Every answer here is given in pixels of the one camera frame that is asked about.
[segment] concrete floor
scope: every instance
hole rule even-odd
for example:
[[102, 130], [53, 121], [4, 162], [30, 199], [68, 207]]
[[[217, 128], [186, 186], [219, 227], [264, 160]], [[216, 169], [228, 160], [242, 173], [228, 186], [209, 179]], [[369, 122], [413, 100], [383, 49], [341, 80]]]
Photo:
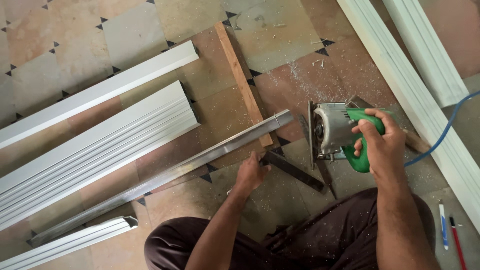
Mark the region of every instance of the concrete floor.
[[[398, 38], [381, 1], [372, 2]], [[471, 4], [476, 7], [470, 0], [463, 2], [456, 8], [468, 8]], [[436, 31], [442, 32], [442, 42], [462, 76], [478, 73], [475, 55], [469, 61], [463, 60], [465, 51], [475, 47], [475, 39], [459, 48], [451, 45], [457, 44], [458, 39], [445, 38], [444, 32], [451, 28], [439, 23], [444, 11], [438, 5], [442, 3], [422, 1], [422, 6], [428, 10], [429, 19], [435, 21]], [[344, 101], [357, 94], [377, 107], [393, 111], [402, 127], [413, 130], [335, 0], [3, 0], [0, 1], [0, 28], [5, 27], [0, 32], [0, 127], [21, 121], [159, 54], [174, 43], [191, 39], [199, 49], [200, 59], [0, 149], [0, 176], [176, 80], [184, 83], [186, 93], [195, 101], [193, 107], [202, 125], [1, 231], [0, 260], [30, 250], [25, 241], [36, 233], [252, 125], [212, 28], [218, 21], [230, 25], [227, 29], [237, 39], [251, 69], [255, 84], [252, 88], [262, 98], [260, 106], [265, 115], [284, 109], [295, 115], [305, 114], [308, 100]], [[273, 27], [278, 24], [286, 26]], [[457, 31], [456, 35], [462, 33], [471, 34]], [[478, 80], [469, 83], [472, 88], [480, 86]], [[478, 101], [467, 102], [454, 123], [477, 162], [480, 145], [470, 127], [480, 120], [479, 111], [475, 110]], [[444, 111], [447, 116], [451, 113], [448, 108]], [[279, 151], [280, 147], [289, 162], [321, 179], [319, 172], [308, 166], [306, 140], [297, 123], [278, 129], [276, 135], [278, 139], [274, 139], [271, 148]], [[174, 217], [212, 217], [233, 186], [240, 162], [252, 150], [263, 149], [254, 141], [108, 214], [133, 214], [139, 219], [139, 228], [35, 269], [146, 269], [143, 243], [151, 230]], [[405, 160], [415, 156], [408, 150]], [[331, 163], [328, 168], [339, 197], [375, 187], [369, 174], [355, 172], [345, 160]], [[438, 201], [442, 199], [446, 215], [453, 215], [461, 224], [457, 230], [467, 267], [478, 268], [480, 237], [434, 161], [426, 158], [408, 167], [407, 174], [412, 191], [432, 210], [437, 239], [441, 239]], [[330, 191], [320, 194], [274, 168], [249, 198], [239, 231], [260, 241], [278, 225], [298, 222], [333, 200]], [[442, 269], [460, 269], [454, 248], [445, 251], [437, 241], [436, 255]]]

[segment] person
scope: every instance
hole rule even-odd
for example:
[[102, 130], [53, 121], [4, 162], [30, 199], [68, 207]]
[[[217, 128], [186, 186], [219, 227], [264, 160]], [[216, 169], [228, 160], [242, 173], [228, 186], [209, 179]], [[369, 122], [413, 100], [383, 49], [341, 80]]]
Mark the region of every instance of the person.
[[[405, 134], [388, 113], [365, 112], [385, 125], [384, 135], [367, 120], [352, 129], [367, 140], [377, 188], [333, 202], [257, 243], [237, 232], [248, 196], [271, 169], [260, 166], [254, 152], [240, 166], [235, 185], [210, 221], [182, 217], [153, 230], [144, 247], [149, 269], [439, 270], [432, 213], [408, 187]], [[360, 141], [355, 149], [359, 155]]]

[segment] brown pants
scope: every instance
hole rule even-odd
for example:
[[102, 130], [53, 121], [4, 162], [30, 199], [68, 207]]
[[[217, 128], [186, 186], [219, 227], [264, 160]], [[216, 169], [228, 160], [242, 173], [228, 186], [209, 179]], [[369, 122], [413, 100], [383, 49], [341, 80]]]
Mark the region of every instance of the brown pants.
[[[414, 195], [430, 246], [435, 226], [430, 209]], [[230, 269], [378, 269], [377, 189], [329, 204], [306, 220], [257, 243], [237, 233]], [[183, 270], [209, 220], [184, 217], [159, 225], [145, 242], [150, 270]]]

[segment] blue power cord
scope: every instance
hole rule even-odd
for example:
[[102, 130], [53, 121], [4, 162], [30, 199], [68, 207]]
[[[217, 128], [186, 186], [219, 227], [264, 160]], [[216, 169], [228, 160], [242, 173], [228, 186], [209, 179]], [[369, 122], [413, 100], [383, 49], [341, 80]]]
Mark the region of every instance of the blue power cord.
[[418, 161], [422, 160], [424, 157], [430, 155], [433, 151], [435, 151], [435, 149], [440, 145], [440, 143], [445, 139], [445, 136], [447, 135], [447, 132], [448, 130], [450, 129], [450, 127], [452, 126], [452, 122], [453, 120], [455, 119], [455, 116], [456, 116], [456, 113], [458, 112], [458, 109], [460, 108], [460, 106], [462, 106], [463, 102], [465, 102], [466, 100], [476, 96], [480, 94], [480, 91], [477, 91], [473, 94], [470, 94], [468, 96], [466, 96], [465, 98], [463, 98], [459, 103], [457, 103], [457, 105], [455, 106], [455, 109], [453, 110], [453, 114], [452, 116], [450, 117], [450, 119], [448, 120], [448, 124], [447, 126], [445, 127], [442, 135], [440, 135], [440, 138], [438, 138], [437, 142], [432, 146], [432, 148], [430, 148], [427, 152], [419, 155], [418, 157], [414, 158], [413, 160], [403, 164], [404, 167], [406, 166], [410, 166], [412, 164], [415, 164], [417, 163]]

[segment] green saw handle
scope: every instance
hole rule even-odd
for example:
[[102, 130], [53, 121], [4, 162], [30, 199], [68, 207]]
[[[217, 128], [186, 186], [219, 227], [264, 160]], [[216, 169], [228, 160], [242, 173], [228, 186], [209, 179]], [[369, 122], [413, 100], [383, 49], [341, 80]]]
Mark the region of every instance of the green saw handle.
[[[365, 109], [359, 109], [359, 108], [347, 108], [347, 113], [350, 119], [356, 120], [357, 122], [360, 119], [366, 119], [373, 123], [375, 127], [377, 128], [378, 133], [380, 135], [385, 134], [385, 126], [382, 123], [382, 120], [380, 118], [377, 118], [375, 116], [371, 116], [365, 113]], [[360, 151], [360, 156], [355, 156], [355, 148], [354, 144], [355, 142], [359, 139], [362, 138], [361, 143], [363, 145], [362, 150]], [[363, 137], [362, 133], [359, 134], [354, 134], [353, 135], [353, 144], [349, 146], [344, 146], [342, 147], [343, 152], [345, 153], [345, 156], [347, 157], [347, 160], [349, 161], [350, 165], [354, 170], [357, 172], [369, 172], [370, 171], [370, 162], [368, 161], [367, 157], [367, 141]]]

